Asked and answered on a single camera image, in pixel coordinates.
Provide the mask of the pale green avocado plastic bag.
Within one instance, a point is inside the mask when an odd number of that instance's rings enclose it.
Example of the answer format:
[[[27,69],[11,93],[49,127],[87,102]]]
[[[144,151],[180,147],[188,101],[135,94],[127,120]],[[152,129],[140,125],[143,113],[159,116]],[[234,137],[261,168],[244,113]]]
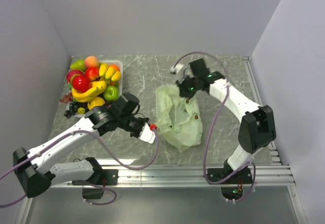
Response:
[[[176,85],[156,89],[158,135],[182,153],[201,144],[203,124],[196,98],[182,98]]]

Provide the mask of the shiny red fake apple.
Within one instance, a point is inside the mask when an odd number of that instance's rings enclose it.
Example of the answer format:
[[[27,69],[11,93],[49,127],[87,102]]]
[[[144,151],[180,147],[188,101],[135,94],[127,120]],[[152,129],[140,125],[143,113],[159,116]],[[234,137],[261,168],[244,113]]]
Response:
[[[86,76],[79,75],[72,80],[72,86],[78,92],[84,93],[91,88],[91,81]]]

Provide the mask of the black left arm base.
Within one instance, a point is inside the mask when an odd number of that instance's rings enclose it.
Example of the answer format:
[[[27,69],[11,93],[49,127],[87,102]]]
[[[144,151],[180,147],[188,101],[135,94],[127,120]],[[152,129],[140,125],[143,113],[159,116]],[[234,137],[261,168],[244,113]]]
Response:
[[[101,173],[95,173],[88,180],[74,180],[72,186],[82,187],[83,199],[93,205],[104,205],[113,203],[117,198],[117,193],[109,188],[109,186],[116,186],[118,182],[118,170],[108,169]],[[107,203],[95,203],[92,200],[101,200],[104,197],[105,191],[113,194],[113,199]]]

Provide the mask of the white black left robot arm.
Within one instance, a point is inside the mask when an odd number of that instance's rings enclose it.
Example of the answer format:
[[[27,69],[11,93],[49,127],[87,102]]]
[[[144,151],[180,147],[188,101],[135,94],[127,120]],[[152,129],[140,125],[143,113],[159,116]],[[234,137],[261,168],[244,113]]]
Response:
[[[19,148],[13,153],[14,173],[28,198],[37,197],[52,185],[82,181],[106,182],[106,173],[94,157],[60,164],[58,161],[86,142],[100,140],[102,135],[122,129],[143,142],[154,143],[156,134],[149,118],[136,117],[138,98],[122,94],[116,101],[96,106],[69,129],[30,150]]]

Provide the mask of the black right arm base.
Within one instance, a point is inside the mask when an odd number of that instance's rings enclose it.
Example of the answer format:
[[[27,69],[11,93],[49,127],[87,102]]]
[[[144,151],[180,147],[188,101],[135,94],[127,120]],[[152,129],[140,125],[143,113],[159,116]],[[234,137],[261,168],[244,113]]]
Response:
[[[256,167],[245,167],[240,171],[231,172],[226,167],[208,168],[207,179],[210,185],[221,185],[221,196],[226,202],[233,204],[244,200],[254,189]]]

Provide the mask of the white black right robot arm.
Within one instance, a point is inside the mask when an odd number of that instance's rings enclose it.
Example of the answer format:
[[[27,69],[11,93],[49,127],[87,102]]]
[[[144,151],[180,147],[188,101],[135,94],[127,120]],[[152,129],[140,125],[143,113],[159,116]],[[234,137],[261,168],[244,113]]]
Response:
[[[239,145],[225,161],[222,175],[216,181],[218,184],[225,181],[235,183],[256,153],[276,139],[274,112],[270,106],[259,105],[239,92],[222,73],[210,71],[204,59],[190,62],[188,68],[192,75],[186,74],[187,67],[183,64],[178,63],[170,69],[172,74],[177,75],[180,96],[191,99],[197,91],[205,91],[239,120]]]

